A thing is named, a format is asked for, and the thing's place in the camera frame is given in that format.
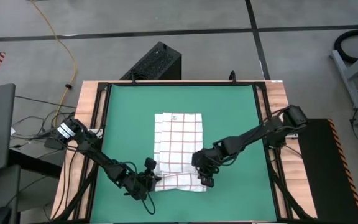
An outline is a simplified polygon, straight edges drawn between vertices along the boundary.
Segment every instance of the black cable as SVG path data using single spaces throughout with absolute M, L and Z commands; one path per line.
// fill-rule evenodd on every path
M 37 117 L 37 116 L 27 116 L 27 117 L 25 117 L 25 118 L 22 118 L 22 119 L 16 121 L 16 122 L 12 125 L 13 128 L 14 128 L 15 125 L 18 125 L 18 124 L 20 124 L 21 122 L 23 122 L 23 121 L 25 121 L 25 120 L 27 120 L 27 119 L 31 119 L 31 118 L 39 119 L 39 120 L 42 121 L 42 123 L 41 123 L 41 127 L 40 127 L 40 129 L 38 130 L 37 134 L 33 134 L 33 135 L 23 135 L 23 134 L 14 133 L 14 134 L 12 135 L 11 139 L 22 139 L 22 140 L 27 140 L 27 142 L 24 143 L 24 144 L 17 144 L 17 145 L 15 145 L 15 146 L 10 146 L 9 148 L 19 149 L 19 148 L 21 148 L 21 147 L 27 145 L 27 144 L 30 143 L 31 141 L 35 140 L 35 138 L 39 137 L 39 134 L 40 134 L 41 132 L 44 132 L 44 131 L 45 131 L 44 125 L 45 125 L 46 120 L 48 120 L 49 116 L 50 116 L 51 114 L 53 114 L 54 112 L 56 112 L 56 110 L 53 110 L 52 112 L 50 112 L 45 118 L 40 118 L 40 117 Z
M 357 136 L 356 132 L 354 131 L 354 121 L 356 120 L 355 117 L 356 117 L 357 112 L 358 112 L 358 109 L 355 109 L 354 113 L 353 113 L 353 116 L 352 116 L 352 119 L 350 120 L 350 122 L 351 122 L 351 126 L 352 126 L 353 135 L 358 140 L 358 136 Z
M 39 157 L 37 157 L 37 159 L 40 159 L 40 158 L 43 158 L 43 157 L 45 157 L 45 156 L 51 155 L 51 154 L 53 154 L 53 153 L 55 153 L 55 152 L 61 152 L 61 151 L 62 151 L 62 150 L 57 149 L 57 150 L 55 150 L 55 151 L 53 151 L 53 152 L 48 152 L 48 153 L 46 153 L 46 154 L 44 154 L 44 155 L 42 155 L 42 156 L 39 156 Z
M 151 203 L 152 203 L 153 212 L 150 212 L 149 208 L 147 208 L 147 206 L 146 206 L 146 203 L 145 203 L 144 200 L 142 199 L 143 206 L 144 206 L 144 208 L 146 209 L 146 211 L 147 211 L 150 215 L 154 215 L 154 214 L 155 214 L 155 205 L 154 205 L 153 199 L 152 199 L 152 197 L 150 197 L 149 190 L 147 190 L 146 193 L 147 193 L 147 196 L 149 197 L 149 199 L 150 199 L 150 201 L 151 201 Z
M 69 192 L 69 189 L 70 189 L 70 176 L 71 176 L 71 167 L 73 165 L 73 161 L 74 161 L 74 157 L 75 155 L 77 155 L 77 152 L 74 152 L 74 155 L 73 157 L 71 158 L 71 161 L 70 161 L 70 165 L 68 166 L 68 181 L 67 181 L 67 193 L 66 193 L 66 203 L 65 203 L 65 207 L 67 207 L 67 201 L 68 201 L 68 192 Z
M 334 50 L 338 51 L 338 54 L 341 56 L 342 60 L 349 63 L 354 63 L 358 60 L 358 58 L 351 57 L 343 51 L 342 42 L 350 37 L 358 36 L 358 30 L 351 30 L 349 32 L 345 32 L 341 34 L 334 43 Z
M 295 149 L 291 148 L 290 146 L 285 145 L 284 147 L 287 147 L 288 149 L 291 149 L 293 152 L 295 152 L 296 154 L 298 154 L 298 156 L 300 156 L 302 158 L 302 154 L 300 154 L 298 151 L 296 151 Z
M 71 215 L 71 213 L 74 210 L 74 208 L 76 207 L 76 205 L 81 202 L 82 196 L 85 193 L 85 191 L 88 188 L 88 186 L 96 178 L 96 176 L 98 174 L 98 169 L 97 168 L 98 168 L 98 165 L 96 163 L 94 163 L 92 165 L 91 172 L 89 172 L 89 174 L 88 174 L 87 178 L 85 179 L 85 181 L 83 182 L 83 184 L 81 186 L 79 186 L 78 191 L 74 195 L 74 197 L 71 200 L 71 202 L 68 204 L 68 206 L 64 209 L 64 211 L 62 211 L 62 213 L 58 217 L 53 219 L 54 221 L 56 221 L 56 220 L 67 220 L 68 219 L 68 217 Z
M 25 186 L 23 189 L 21 189 L 20 191 L 18 191 L 18 193 L 16 193 L 16 194 L 7 202 L 7 204 L 6 204 L 5 206 L 8 206 L 8 205 L 13 201 L 13 199 L 15 199 L 23 190 L 25 190 L 26 188 L 30 187 L 31 185 L 37 183 L 38 181 L 40 181 L 40 180 L 42 180 L 42 179 L 44 179 L 44 178 L 46 178 L 46 177 L 47 177 L 47 176 L 43 176 L 43 177 L 41 177 L 41 178 L 39 178 L 39 179 L 37 179 L 37 180 L 35 180 L 35 181 L 29 183 L 29 184 L 28 184 L 27 186 Z
M 54 219 L 56 217 L 56 214 L 57 212 L 59 211 L 60 209 L 60 206 L 62 206 L 62 203 L 63 203 L 63 197 L 65 195 L 65 187 L 66 187 L 66 157 L 65 159 L 63 160 L 63 192 L 62 192 L 62 197 L 60 198 L 60 202 L 59 202 L 59 206 L 57 207 L 56 211 L 55 211 L 55 214 L 53 214 L 51 216 L 52 219 Z
M 248 137 L 248 139 L 254 137 L 254 135 L 263 127 L 263 124 L 265 123 L 266 120 L 268 120 L 269 118 L 271 118 L 274 114 L 282 112 L 283 110 L 287 109 L 288 107 L 284 107 L 282 109 L 276 110 L 274 111 L 271 115 L 267 116 L 265 119 L 262 120 L 262 122 L 259 124 L 259 126 L 257 127 L 257 129 Z M 244 146 L 248 145 L 249 141 L 245 140 L 242 144 L 241 144 L 241 148 L 243 148 Z M 240 152 L 242 151 L 238 151 L 237 154 L 235 155 L 234 159 L 228 163 L 228 164 L 221 164 L 221 166 L 231 166 L 233 165 L 233 163 L 237 160 L 237 157 L 239 156 Z
M 50 128 L 55 128 L 55 127 L 53 126 L 53 123 L 54 123 L 54 121 L 55 121 L 56 119 L 58 119 L 59 116 L 63 115 L 63 117 L 66 119 L 66 118 L 67 118 L 67 117 L 65 116 L 66 114 L 69 115 L 68 118 L 74 116 L 74 112 L 56 114 L 56 115 L 52 118 L 52 120 L 50 121 Z
M 74 109 L 76 109 L 75 106 L 59 105 L 58 103 L 51 103 L 51 102 L 47 102 L 47 101 L 44 101 L 44 100 L 36 100 L 36 99 L 24 97 L 24 96 L 17 96 L 17 95 L 15 95 L 15 97 L 16 97 L 16 98 L 20 98 L 20 99 L 25 99 L 25 100 L 36 101 L 36 102 L 40 102 L 40 103 L 47 103 L 47 104 L 50 104 L 50 105 L 56 105 L 56 106 L 62 106 L 62 107 L 67 107 L 67 108 L 74 108 Z
M 69 146 L 69 145 L 65 144 L 64 142 L 62 142 L 62 140 L 60 140 L 56 136 L 52 135 L 52 137 L 53 137 L 54 140 L 59 142 L 65 148 L 65 150 L 68 150 L 68 151 L 71 151 L 71 152 L 81 152 L 80 149 L 78 149 L 77 147 Z
M 44 206 L 42 207 L 42 210 L 44 211 L 45 217 L 47 217 L 47 220 L 48 220 L 48 222 L 50 223 L 50 218 L 48 217 L 47 212 L 45 211 L 45 206 L 46 206 L 46 205 L 44 205 Z

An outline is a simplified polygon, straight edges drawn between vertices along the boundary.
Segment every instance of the black computer tower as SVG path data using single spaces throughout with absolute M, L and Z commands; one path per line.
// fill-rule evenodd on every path
M 158 42 L 121 80 L 181 80 L 181 53 Z

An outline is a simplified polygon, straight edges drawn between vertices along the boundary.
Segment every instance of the black bracket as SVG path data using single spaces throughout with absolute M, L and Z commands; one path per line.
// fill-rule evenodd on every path
M 230 75 L 229 75 L 229 80 L 232 80 L 233 84 L 237 83 L 237 78 L 236 78 L 236 73 L 235 71 L 231 71 Z
M 106 89 L 106 87 L 107 87 L 108 85 L 110 85 L 110 83 L 108 83 L 108 82 L 106 82 L 106 83 L 98 83 L 98 89 L 97 89 L 97 91 L 99 92 L 99 91 L 102 91 L 102 90 Z
M 135 73 L 131 72 L 132 85 L 136 85 Z

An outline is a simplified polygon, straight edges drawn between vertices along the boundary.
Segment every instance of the white towel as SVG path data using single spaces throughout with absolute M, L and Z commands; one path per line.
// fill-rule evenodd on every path
M 160 142 L 162 172 L 197 173 L 191 156 L 203 148 L 201 114 L 164 113 Z
M 192 154 L 203 147 L 202 131 L 201 114 L 155 114 L 154 173 L 162 177 L 155 191 L 206 191 L 191 165 Z
M 162 176 L 162 180 L 155 185 L 155 191 L 171 189 L 205 192 L 206 186 L 201 185 L 198 174 L 191 173 L 165 174 Z

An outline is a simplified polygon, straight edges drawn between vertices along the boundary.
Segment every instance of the green table surface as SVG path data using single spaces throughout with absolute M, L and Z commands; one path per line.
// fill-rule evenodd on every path
M 242 134 L 259 124 L 251 86 L 113 86 L 103 152 L 131 161 L 138 172 L 154 154 L 154 114 L 201 113 L 204 147 L 226 136 Z M 276 220 L 262 142 L 248 146 L 229 167 L 214 175 L 207 192 L 151 192 L 155 215 L 142 202 L 124 196 L 99 170 L 92 223 L 207 222 Z M 152 209 L 150 200 L 146 205 Z

